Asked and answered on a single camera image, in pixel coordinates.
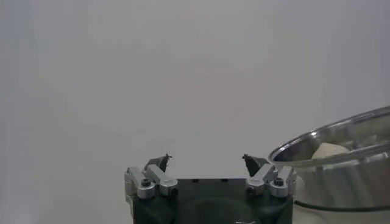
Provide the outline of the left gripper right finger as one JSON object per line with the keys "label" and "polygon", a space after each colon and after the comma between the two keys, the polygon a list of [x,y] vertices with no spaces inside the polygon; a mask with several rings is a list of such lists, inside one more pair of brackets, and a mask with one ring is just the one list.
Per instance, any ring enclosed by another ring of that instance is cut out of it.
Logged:
{"label": "left gripper right finger", "polygon": [[265,191],[276,198],[292,197],[296,191],[296,172],[292,167],[276,168],[264,158],[244,154],[242,159],[249,178],[245,184],[249,194],[263,195]]}

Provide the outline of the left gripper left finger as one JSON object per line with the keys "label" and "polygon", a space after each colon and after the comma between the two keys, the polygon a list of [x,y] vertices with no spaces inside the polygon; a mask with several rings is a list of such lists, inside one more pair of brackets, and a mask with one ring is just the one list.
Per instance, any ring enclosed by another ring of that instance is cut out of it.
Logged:
{"label": "left gripper left finger", "polygon": [[142,169],[128,167],[124,173],[125,194],[142,200],[154,198],[157,192],[163,196],[174,195],[178,191],[179,182],[165,173],[170,158],[169,154],[165,154],[150,159]]}

